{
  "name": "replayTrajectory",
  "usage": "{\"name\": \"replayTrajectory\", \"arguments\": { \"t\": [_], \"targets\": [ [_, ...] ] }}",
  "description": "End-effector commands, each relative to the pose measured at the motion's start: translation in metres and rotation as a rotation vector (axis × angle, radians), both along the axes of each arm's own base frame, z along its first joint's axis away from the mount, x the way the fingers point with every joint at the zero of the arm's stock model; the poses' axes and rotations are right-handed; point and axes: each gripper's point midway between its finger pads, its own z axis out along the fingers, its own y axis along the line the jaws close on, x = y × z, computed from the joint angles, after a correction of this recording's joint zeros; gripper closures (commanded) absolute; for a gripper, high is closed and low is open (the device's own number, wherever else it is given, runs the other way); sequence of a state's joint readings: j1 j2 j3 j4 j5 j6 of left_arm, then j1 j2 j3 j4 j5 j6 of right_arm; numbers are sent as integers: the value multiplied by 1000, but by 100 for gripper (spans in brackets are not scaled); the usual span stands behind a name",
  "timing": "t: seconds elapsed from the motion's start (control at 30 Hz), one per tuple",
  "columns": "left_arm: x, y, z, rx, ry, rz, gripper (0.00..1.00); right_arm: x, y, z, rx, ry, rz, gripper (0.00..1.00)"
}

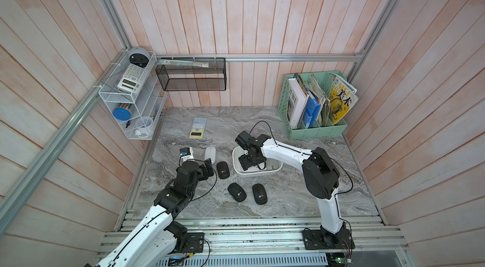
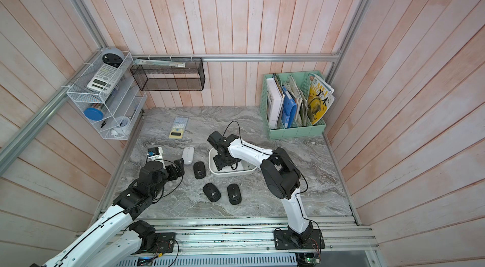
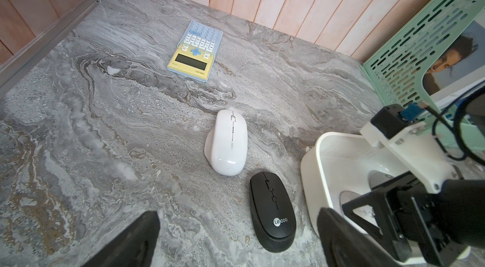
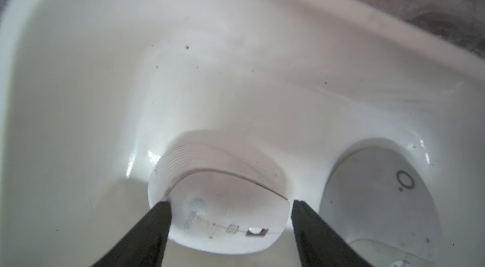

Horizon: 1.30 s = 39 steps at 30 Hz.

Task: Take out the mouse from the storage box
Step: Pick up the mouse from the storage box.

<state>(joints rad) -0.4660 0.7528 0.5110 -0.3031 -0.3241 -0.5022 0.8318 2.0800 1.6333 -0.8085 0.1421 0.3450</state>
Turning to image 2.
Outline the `white computer mouse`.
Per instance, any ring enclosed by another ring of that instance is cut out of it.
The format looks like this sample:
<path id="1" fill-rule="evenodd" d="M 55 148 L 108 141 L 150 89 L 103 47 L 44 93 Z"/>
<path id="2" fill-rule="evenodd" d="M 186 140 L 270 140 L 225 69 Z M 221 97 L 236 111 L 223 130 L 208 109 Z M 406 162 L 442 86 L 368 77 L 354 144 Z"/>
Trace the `white computer mouse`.
<path id="1" fill-rule="evenodd" d="M 185 147 L 182 154 L 182 159 L 184 160 L 184 165 L 191 165 L 193 163 L 195 154 L 194 147 Z"/>

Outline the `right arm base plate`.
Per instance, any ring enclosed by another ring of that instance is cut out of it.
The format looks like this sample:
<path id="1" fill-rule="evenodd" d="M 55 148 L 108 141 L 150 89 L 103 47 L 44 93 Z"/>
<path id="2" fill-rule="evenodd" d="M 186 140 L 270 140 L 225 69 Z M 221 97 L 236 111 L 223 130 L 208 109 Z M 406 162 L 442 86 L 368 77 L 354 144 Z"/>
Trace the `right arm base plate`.
<path id="1" fill-rule="evenodd" d="M 310 232 L 304 232 L 302 235 L 295 233 L 291 229 L 275 229 L 274 244 L 276 250 L 323 250 L 325 243 L 321 231 L 313 229 Z"/>

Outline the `black mouse with logo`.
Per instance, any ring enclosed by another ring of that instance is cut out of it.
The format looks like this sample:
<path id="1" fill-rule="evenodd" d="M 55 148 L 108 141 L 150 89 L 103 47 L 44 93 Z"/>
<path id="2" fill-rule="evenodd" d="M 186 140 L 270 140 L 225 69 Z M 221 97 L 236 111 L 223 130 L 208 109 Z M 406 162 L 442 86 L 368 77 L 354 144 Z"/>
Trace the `black mouse with logo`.
<path id="1" fill-rule="evenodd" d="M 238 205 L 242 202 L 241 190 L 237 184 L 228 185 L 227 194 L 231 205 Z"/>

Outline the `black ribbed mouse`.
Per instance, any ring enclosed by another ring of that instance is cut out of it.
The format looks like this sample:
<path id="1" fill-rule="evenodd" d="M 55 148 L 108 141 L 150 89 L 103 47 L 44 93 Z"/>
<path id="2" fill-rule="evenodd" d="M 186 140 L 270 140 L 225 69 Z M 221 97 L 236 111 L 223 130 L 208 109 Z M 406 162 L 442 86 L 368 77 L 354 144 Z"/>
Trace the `black ribbed mouse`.
<path id="1" fill-rule="evenodd" d="M 205 164 L 202 161 L 195 162 L 193 165 L 195 179 L 203 179 L 207 176 Z"/>

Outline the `white plastic storage box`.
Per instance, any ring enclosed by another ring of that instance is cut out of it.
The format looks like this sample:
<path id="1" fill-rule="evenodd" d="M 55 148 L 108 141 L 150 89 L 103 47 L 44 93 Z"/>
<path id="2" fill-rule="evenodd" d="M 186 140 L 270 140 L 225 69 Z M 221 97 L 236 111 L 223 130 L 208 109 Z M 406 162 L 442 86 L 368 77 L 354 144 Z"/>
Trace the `white plastic storage box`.
<path id="1" fill-rule="evenodd" d="M 213 158 L 217 155 L 217 151 L 212 148 L 208 154 L 208 163 L 210 172 L 216 177 L 232 177 L 232 176 L 244 176 L 254 173 L 257 168 L 245 161 L 239 162 L 237 165 L 224 167 L 222 170 L 218 170 Z"/>

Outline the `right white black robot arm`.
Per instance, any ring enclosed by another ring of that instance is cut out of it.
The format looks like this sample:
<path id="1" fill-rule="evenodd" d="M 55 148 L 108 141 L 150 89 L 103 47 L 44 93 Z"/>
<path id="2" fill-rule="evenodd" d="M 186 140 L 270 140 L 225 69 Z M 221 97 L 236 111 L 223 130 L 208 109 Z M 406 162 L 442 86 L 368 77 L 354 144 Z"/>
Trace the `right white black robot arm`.
<path id="1" fill-rule="evenodd" d="M 303 249 L 312 242 L 315 233 L 301 203 L 302 173 L 288 153 L 281 147 L 274 150 L 247 143 L 237 135 L 223 136 L 218 131 L 208 137 L 208 143 L 216 150 L 215 165 L 223 169 L 245 161 L 261 170 L 269 191 L 282 201 L 287 214 L 288 229 L 275 229 L 275 247 Z"/>

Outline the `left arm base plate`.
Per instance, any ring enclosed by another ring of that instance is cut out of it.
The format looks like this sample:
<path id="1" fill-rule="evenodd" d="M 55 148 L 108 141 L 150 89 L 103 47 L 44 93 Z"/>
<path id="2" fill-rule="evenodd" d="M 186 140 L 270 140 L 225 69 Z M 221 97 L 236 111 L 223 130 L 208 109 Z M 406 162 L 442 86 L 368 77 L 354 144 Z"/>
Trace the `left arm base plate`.
<path id="1" fill-rule="evenodd" d="M 175 232 L 151 233 L 148 235 L 145 250 L 147 253 L 172 253 L 175 237 Z"/>

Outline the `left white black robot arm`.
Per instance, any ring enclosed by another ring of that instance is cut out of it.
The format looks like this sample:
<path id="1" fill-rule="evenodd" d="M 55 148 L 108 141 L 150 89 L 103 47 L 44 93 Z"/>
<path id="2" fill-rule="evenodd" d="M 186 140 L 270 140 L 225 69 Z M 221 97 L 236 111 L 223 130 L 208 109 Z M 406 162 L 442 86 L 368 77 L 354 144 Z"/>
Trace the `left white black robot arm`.
<path id="1" fill-rule="evenodd" d="M 167 182 L 183 176 L 183 159 L 148 161 L 112 206 L 44 266 L 114 266 L 131 254 L 171 252 L 174 234 L 158 234 L 154 226 L 137 218 L 161 200 Z"/>

